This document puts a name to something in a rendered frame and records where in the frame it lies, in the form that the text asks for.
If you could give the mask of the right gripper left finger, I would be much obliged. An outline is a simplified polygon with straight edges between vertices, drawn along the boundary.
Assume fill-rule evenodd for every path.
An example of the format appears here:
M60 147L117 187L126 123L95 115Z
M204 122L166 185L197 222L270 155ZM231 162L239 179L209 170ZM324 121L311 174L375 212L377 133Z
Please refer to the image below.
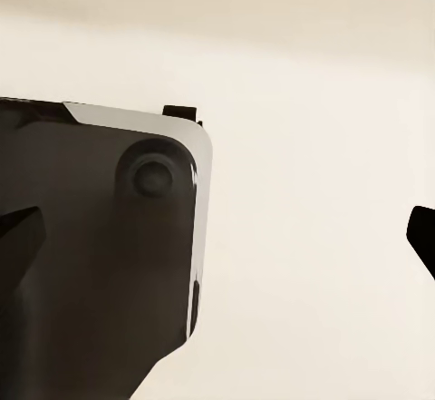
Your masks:
M0 316L47 241L39 206L0 216Z

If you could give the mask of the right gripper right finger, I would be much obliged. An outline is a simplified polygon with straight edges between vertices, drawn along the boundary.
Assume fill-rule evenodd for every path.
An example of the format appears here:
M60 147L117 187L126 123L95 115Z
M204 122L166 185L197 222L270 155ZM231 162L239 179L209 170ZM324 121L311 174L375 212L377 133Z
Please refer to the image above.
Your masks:
M416 205L411 212L406 237L435 279L435 209Z

